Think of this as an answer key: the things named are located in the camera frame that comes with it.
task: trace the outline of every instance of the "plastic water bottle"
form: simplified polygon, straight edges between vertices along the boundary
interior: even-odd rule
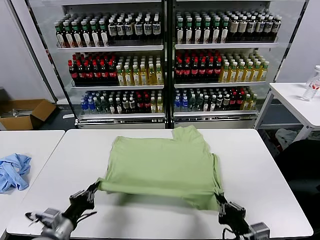
[[[175,100],[174,100],[174,111],[180,112],[181,111],[181,104],[180,104],[180,98],[179,96],[175,96]]]
[[[316,76],[312,77],[308,82],[308,84],[306,85],[306,90],[302,96],[302,99],[305,101],[311,101],[318,89],[320,88],[320,66],[315,66],[315,71],[317,72]]]
[[[182,106],[181,106],[181,111],[182,112],[188,112],[188,97],[184,96],[182,100]]]

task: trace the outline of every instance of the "white wall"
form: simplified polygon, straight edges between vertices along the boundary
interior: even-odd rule
[[[306,82],[320,65],[320,0],[309,0],[277,82]]]
[[[33,61],[6,0],[0,0],[0,87],[13,99],[54,101]]]

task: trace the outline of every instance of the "refrigerator shelf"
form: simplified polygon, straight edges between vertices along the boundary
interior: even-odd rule
[[[213,83],[181,83],[175,84],[176,89],[186,88],[217,88],[217,87],[241,87],[265,85],[265,81],[243,81],[243,82],[213,82]]]

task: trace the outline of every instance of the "red bottle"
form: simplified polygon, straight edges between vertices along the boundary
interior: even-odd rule
[[[206,59],[202,58],[200,66],[199,66],[199,78],[205,78],[206,73]]]
[[[194,58],[192,68],[191,68],[191,77],[193,79],[197,79],[199,77],[198,76],[198,57]]]

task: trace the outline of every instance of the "blue bottle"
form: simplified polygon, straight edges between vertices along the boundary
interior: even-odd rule
[[[187,111],[188,111],[188,97],[184,96],[182,100],[181,112],[187,112]]]

